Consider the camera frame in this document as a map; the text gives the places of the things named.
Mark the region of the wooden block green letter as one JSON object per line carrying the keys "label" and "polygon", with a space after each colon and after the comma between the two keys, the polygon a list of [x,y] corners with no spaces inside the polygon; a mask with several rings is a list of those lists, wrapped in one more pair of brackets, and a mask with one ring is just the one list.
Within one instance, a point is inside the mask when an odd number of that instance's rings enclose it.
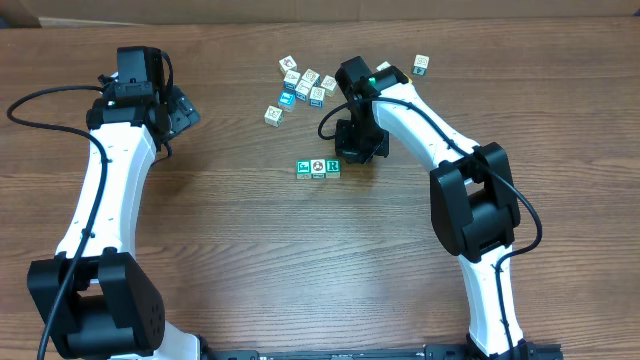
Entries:
{"label": "wooden block green letter", "polygon": [[296,162],[296,178],[311,179],[311,162],[309,160],[298,160]]}

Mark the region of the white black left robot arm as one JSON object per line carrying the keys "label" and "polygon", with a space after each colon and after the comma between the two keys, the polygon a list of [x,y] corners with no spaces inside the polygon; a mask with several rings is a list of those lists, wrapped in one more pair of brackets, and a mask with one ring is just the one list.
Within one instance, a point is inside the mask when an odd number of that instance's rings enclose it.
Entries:
{"label": "white black left robot arm", "polygon": [[88,166],[72,222],[47,260],[31,263],[27,287],[45,327],[38,352],[64,359],[206,359],[206,342],[166,318],[162,296],[138,264],[135,233],[145,179],[157,153],[200,115],[173,83],[168,54],[117,51],[81,136]]}

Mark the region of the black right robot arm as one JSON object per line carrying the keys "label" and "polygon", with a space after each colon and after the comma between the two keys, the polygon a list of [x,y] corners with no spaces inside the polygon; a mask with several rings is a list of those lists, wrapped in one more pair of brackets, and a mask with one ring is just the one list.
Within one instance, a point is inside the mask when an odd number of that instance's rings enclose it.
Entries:
{"label": "black right robot arm", "polygon": [[477,359],[532,359],[515,312],[510,263],[533,250],[516,250],[514,230],[531,203],[514,186],[508,156],[497,143],[481,146],[439,117],[394,66],[372,71],[361,57],[343,62],[335,78],[350,117],[332,135],[337,156],[365,164],[389,154],[396,137],[429,173],[432,228],[457,257],[470,324],[466,352]]}

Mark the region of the wooden block green R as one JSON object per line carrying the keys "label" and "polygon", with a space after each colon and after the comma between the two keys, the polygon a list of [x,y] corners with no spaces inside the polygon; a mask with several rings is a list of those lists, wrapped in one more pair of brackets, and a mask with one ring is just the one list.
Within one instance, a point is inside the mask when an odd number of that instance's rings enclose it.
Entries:
{"label": "wooden block green R", "polygon": [[326,159],[326,177],[339,178],[341,176],[341,162],[339,159]]}

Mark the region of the wooden block soccer ball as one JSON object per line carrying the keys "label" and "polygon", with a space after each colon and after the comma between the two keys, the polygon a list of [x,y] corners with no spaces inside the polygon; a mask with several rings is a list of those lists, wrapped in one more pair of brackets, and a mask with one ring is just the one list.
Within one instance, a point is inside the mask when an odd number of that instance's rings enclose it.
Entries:
{"label": "wooden block soccer ball", "polygon": [[313,179],[322,179],[327,176],[326,160],[325,159],[313,159],[311,164],[311,177]]}

